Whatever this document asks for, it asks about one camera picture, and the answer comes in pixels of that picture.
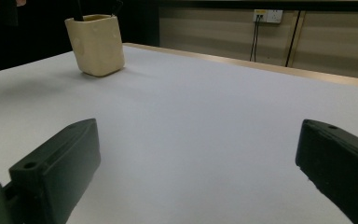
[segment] white table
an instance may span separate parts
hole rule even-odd
[[[104,78],[82,75],[72,52],[0,72],[2,184],[63,127],[96,118],[102,165],[69,224],[350,223],[295,155],[303,119],[358,135],[358,86],[284,73],[349,79],[124,52]]]

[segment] beige wall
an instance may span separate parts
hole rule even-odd
[[[249,60],[255,24],[245,9],[160,9],[160,45]],[[294,12],[282,23],[261,24],[257,61],[282,65]],[[358,77],[358,13],[307,12],[293,56],[293,67]]]

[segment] pen holder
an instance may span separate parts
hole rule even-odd
[[[79,69],[105,77],[124,66],[123,44],[116,16],[89,15],[65,20]]]

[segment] power cord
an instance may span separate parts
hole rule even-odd
[[[263,18],[263,15],[256,15],[255,17],[255,30],[254,30],[254,39],[253,39],[253,43],[252,43],[252,50],[251,50],[251,57],[249,59],[249,61],[252,61],[252,57],[253,55],[256,55],[256,51],[257,51],[257,39],[258,39],[258,26],[260,25],[260,21]]]

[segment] white electrical outlet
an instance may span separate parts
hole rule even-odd
[[[266,22],[267,21],[267,10],[266,9],[255,9],[255,13],[254,13],[254,21],[257,21],[257,16],[261,17],[260,21],[261,22]]]
[[[281,23],[282,10],[269,10],[267,13],[267,22]]]

